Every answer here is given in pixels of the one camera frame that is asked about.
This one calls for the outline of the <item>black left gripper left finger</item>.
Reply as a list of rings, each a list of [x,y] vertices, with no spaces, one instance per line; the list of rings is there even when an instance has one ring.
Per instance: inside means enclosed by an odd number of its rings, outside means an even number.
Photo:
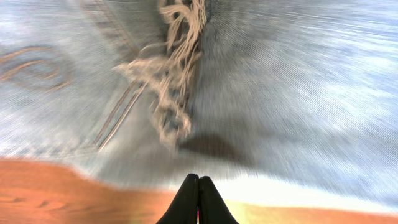
[[[197,224],[199,176],[188,174],[157,224]]]

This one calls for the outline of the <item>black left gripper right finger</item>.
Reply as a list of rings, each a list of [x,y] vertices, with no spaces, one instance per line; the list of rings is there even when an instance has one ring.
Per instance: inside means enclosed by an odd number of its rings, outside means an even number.
[[[198,212],[199,224],[238,224],[208,176],[199,179]]]

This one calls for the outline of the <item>light blue denim jeans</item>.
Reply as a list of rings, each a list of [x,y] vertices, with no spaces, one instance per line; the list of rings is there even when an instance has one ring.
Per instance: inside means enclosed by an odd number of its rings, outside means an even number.
[[[397,211],[397,2],[208,1],[171,146],[117,70],[165,51],[157,1],[1,2],[1,157],[119,188],[208,175],[224,198]]]

